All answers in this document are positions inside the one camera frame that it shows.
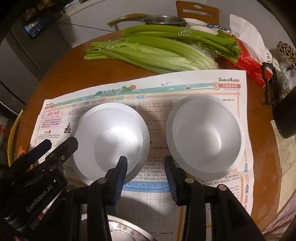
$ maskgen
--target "paper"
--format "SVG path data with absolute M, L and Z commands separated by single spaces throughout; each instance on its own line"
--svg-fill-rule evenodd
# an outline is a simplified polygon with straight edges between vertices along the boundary
M 239 16 L 230 14 L 230 28 L 231 33 L 243 41 L 255 60 L 259 63 L 272 60 L 269 51 L 267 55 L 261 34 L 251 23 Z
M 197 93 L 213 95 L 225 101 L 228 108 L 240 118 L 246 138 L 244 157 L 232 173 L 217 180 L 199 181 L 210 186 L 221 183 L 227 185 L 251 214 L 254 172 L 247 127 L 245 71 L 176 72 L 91 87 L 52 100 L 45 100 L 37 119 L 31 146 L 36 146 L 44 139 L 50 139 L 53 150 L 71 135 L 77 120 L 98 104 L 118 102 L 131 106 L 138 111 L 148 126 L 150 152 L 140 173 L 124 186 L 121 198 L 116 205 L 116 215 L 140 226 L 160 241 L 179 241 L 185 208 L 177 207 L 172 201 L 166 181 L 164 158 L 169 155 L 169 150 L 165 138 L 165 126 L 173 105 L 182 98 Z M 73 171 L 71 159 L 65 163 L 64 172 L 71 183 L 83 184 Z M 207 205 L 208 240 L 211 235 L 210 228 L 209 205 Z

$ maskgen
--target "white bowl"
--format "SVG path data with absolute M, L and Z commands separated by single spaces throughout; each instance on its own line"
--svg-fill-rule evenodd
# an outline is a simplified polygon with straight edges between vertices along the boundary
M 245 145 L 238 119 L 220 99 L 202 94 L 174 105 L 166 139 L 180 167 L 203 179 L 229 174 L 241 161 Z
M 114 168 L 120 156 L 126 156 L 128 170 L 125 183 L 142 169 L 149 152 L 150 138 L 143 118 L 131 107 L 120 103 L 100 104 L 78 121 L 74 136 L 75 171 L 90 185 Z
M 189 26 L 191 25 L 200 25 L 200 26 L 207 26 L 207 23 L 201 20 L 197 20 L 194 18 L 183 18 L 186 20 L 186 22 L 189 24 Z

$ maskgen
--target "round table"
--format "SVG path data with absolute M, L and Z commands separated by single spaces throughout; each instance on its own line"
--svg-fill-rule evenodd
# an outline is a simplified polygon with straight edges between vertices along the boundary
M 156 75 L 118 60 L 86 61 L 83 57 L 93 41 L 115 40 L 121 32 L 107 34 L 69 50 L 43 76 L 30 97 L 20 120 L 16 150 L 27 150 L 34 126 L 45 99 L 71 93 L 80 89 L 133 80 Z M 219 61 L 221 69 L 233 69 Z M 275 135 L 270 124 L 271 106 L 263 105 L 264 91 L 251 79 L 248 88 L 248 126 L 254 155 L 254 202 L 251 217 L 262 230 L 277 216 L 279 205 L 281 168 Z

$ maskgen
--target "stainless steel pot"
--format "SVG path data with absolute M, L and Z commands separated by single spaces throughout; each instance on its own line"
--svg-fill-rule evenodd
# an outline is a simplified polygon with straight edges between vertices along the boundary
M 111 215 L 108 215 L 108 219 L 112 241 L 158 241 L 150 233 L 128 221 Z M 87 241 L 87 214 L 83 214 L 81 220 L 81 240 Z
M 166 16 L 166 15 L 146 17 L 143 19 L 143 22 L 145 24 L 163 24 L 163 25 L 171 25 L 171 26 L 179 26 L 179 27 L 186 26 L 185 19 L 175 17 L 175 16 Z

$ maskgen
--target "white wall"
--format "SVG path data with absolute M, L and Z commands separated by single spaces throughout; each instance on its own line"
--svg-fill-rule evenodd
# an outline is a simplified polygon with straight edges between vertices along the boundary
M 293 44 L 277 19 L 256 0 L 189 0 L 219 9 L 219 25 L 229 28 L 229 15 L 238 15 L 252 23 L 261 33 L 265 46 L 275 49 L 281 40 Z M 177 16 L 176 0 L 89 0 L 73 9 L 59 22 L 114 31 L 107 22 L 131 13 Z M 119 29 L 141 24 L 139 22 L 119 23 Z M 58 24 L 65 39 L 75 47 L 95 37 L 109 33 L 93 28 Z

